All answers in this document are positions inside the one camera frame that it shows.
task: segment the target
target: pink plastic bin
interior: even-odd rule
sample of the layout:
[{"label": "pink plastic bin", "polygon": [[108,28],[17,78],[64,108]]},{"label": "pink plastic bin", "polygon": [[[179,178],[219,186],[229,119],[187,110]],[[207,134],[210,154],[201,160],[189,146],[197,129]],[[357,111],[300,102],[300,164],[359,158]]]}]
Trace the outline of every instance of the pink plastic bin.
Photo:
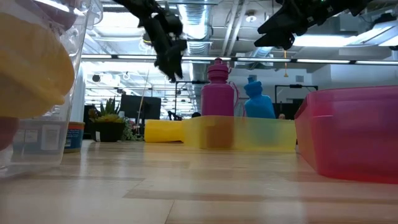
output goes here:
[{"label": "pink plastic bin", "polygon": [[300,153],[319,174],[398,184],[398,86],[312,92],[295,125]]}]

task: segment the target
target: wooden surface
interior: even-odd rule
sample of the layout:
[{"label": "wooden surface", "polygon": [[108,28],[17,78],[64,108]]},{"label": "wooden surface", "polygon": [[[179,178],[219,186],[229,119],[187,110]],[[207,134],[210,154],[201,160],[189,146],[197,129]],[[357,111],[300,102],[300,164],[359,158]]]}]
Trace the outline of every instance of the wooden surface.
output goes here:
[{"label": "wooden surface", "polygon": [[321,177],[295,154],[86,141],[0,181],[0,223],[398,223],[398,185]]}]

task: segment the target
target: clear plastic container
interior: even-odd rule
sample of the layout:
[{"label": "clear plastic container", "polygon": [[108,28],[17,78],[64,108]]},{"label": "clear plastic container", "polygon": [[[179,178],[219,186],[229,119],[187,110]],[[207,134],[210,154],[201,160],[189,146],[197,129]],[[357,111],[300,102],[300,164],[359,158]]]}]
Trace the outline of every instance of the clear plastic container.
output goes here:
[{"label": "clear plastic container", "polygon": [[184,143],[201,149],[295,152],[294,121],[201,116],[183,121]]},{"label": "clear plastic container", "polygon": [[0,2],[0,177],[59,165],[86,28],[101,19],[99,0]]},{"label": "clear plastic container", "polygon": [[398,184],[398,86],[323,90],[295,115],[298,146],[321,175]]}]

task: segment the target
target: plastic container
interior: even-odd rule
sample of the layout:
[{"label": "plastic container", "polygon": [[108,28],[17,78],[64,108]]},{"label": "plastic container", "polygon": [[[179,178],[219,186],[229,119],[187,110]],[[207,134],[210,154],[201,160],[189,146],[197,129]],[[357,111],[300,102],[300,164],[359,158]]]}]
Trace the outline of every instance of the plastic container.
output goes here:
[{"label": "plastic container", "polygon": [[202,116],[234,116],[234,89],[226,82],[228,74],[229,68],[220,58],[209,66],[210,84],[201,89]]},{"label": "plastic container", "polygon": [[102,18],[98,0],[62,2],[0,3],[0,177],[62,159],[86,25]]},{"label": "plastic container", "polygon": [[145,142],[183,141],[182,123],[183,121],[147,120]]},{"label": "plastic container", "polygon": [[63,153],[80,152],[84,132],[85,124],[83,122],[70,121]]},{"label": "plastic container", "polygon": [[269,96],[262,93],[261,82],[254,81],[253,77],[248,78],[249,83],[244,86],[247,96],[250,97],[244,104],[249,118],[275,119],[274,106]]},{"label": "plastic container", "polygon": [[323,90],[295,115],[298,146],[321,175],[398,184],[398,86]]},{"label": "plastic container", "polygon": [[[224,124],[232,133],[214,129]],[[202,149],[295,152],[294,121],[230,116],[201,116],[183,121],[184,144]]]}]

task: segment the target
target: water bottle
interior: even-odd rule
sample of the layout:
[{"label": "water bottle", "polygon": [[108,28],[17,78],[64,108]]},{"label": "water bottle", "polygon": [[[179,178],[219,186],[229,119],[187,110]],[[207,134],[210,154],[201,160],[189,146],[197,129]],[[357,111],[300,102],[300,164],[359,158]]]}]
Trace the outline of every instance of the water bottle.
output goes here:
[{"label": "water bottle", "polygon": [[234,89],[227,84],[229,68],[222,59],[208,69],[210,84],[201,89],[201,112],[203,116],[234,116]]},{"label": "water bottle", "polygon": [[200,147],[232,149],[234,143],[234,89],[227,84],[229,68],[217,58],[208,69],[210,84],[201,89]]},{"label": "water bottle", "polygon": [[244,104],[249,118],[273,118],[275,119],[274,107],[269,96],[263,95],[261,82],[248,78],[249,83],[244,86],[246,94],[250,97]]}]

